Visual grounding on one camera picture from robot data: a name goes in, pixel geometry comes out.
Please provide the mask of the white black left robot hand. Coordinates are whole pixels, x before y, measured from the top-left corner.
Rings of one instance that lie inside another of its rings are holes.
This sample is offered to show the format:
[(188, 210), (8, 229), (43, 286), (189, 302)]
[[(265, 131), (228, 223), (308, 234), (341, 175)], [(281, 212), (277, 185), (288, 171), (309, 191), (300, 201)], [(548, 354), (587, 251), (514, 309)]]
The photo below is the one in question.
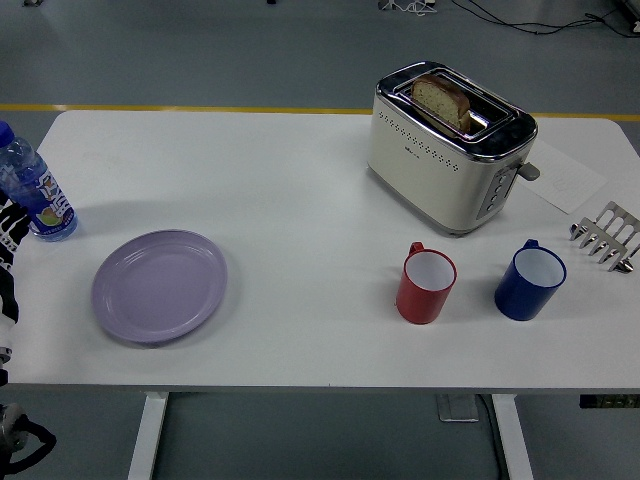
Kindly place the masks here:
[(25, 207), (1, 192), (1, 348), (10, 347), (10, 333), (19, 320), (12, 272), (15, 254), (29, 231), (30, 219)]

